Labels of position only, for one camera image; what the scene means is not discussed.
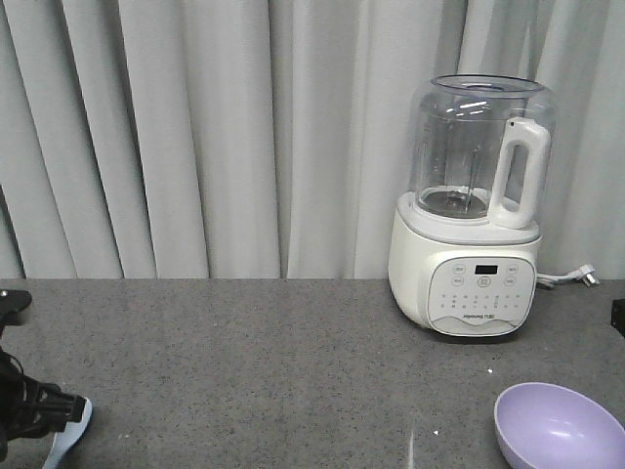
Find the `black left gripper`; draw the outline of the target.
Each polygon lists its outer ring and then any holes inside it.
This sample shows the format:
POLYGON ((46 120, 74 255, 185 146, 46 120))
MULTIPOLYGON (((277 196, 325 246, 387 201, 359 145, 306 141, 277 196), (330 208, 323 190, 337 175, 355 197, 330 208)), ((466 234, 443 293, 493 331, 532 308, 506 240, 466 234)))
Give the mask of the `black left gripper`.
POLYGON ((27 376, 19 361, 1 350, 1 453, 9 441, 40 439, 79 423, 86 399, 68 394, 54 383, 27 376))

